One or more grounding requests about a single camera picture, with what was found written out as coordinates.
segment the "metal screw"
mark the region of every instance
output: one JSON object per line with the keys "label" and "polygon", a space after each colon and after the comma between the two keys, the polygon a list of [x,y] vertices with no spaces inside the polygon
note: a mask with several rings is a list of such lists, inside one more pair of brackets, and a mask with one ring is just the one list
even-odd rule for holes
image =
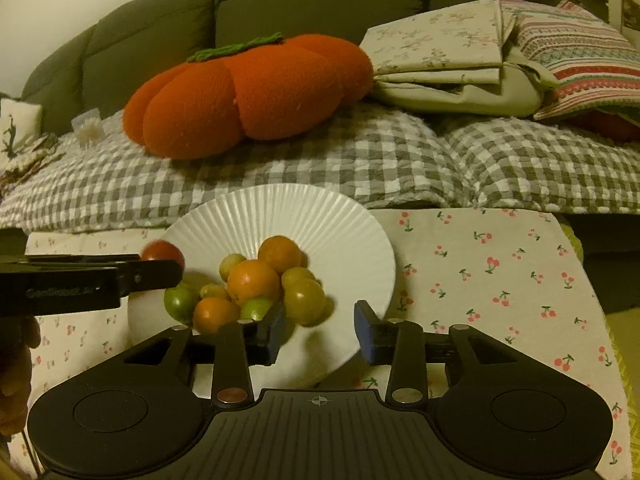
{"label": "metal screw", "polygon": [[398,388],[391,394],[391,397],[395,402],[415,404],[422,400],[423,395],[420,393],[420,390],[416,390],[415,388]]}
{"label": "metal screw", "polygon": [[249,394],[242,388],[225,388],[224,390],[220,390],[216,395],[218,400],[225,404],[238,404],[246,400],[248,396]]}

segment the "pile of tomatoes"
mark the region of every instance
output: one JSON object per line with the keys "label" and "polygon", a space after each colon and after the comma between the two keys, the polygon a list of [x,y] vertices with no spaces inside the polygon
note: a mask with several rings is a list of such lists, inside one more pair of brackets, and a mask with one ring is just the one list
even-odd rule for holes
{"label": "pile of tomatoes", "polygon": [[[184,255],[165,240],[151,242],[143,260],[175,260],[184,268]],[[213,334],[238,319],[261,320],[282,301],[287,317],[295,323],[317,324],[326,313],[327,298],[316,277],[304,266],[305,255],[293,240],[284,236],[267,238],[255,260],[229,254],[220,262],[225,285],[208,283],[195,290],[181,282],[164,292],[164,308],[181,324],[201,334]]]}

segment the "ribbed black surface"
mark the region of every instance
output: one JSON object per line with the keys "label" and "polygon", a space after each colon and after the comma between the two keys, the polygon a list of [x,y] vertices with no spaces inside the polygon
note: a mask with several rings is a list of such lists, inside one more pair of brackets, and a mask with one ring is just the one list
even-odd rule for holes
{"label": "ribbed black surface", "polygon": [[[65,479],[57,474],[45,478]],[[497,480],[500,477],[469,466],[453,455],[423,416],[386,408],[373,391],[364,390],[266,391],[257,406],[215,416],[199,443],[176,462],[135,478]],[[600,477],[584,471],[568,478]]]}

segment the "striped pillow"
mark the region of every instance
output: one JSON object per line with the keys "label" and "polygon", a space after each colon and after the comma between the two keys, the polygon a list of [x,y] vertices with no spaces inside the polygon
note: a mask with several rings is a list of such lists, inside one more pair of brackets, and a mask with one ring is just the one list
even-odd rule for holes
{"label": "striped pillow", "polygon": [[622,34],[571,2],[514,13],[516,44],[522,53],[551,70],[561,83],[547,95],[536,120],[600,108],[636,123],[640,52]]}

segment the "orange pumpkin pillow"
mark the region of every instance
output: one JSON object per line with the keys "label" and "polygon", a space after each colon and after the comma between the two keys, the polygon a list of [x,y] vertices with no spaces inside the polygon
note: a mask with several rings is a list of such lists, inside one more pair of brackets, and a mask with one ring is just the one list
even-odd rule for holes
{"label": "orange pumpkin pillow", "polygon": [[349,41],[274,34],[204,50],[143,84],[124,108],[124,131],[176,159],[226,152],[245,137],[292,137],[362,99],[369,57]]}

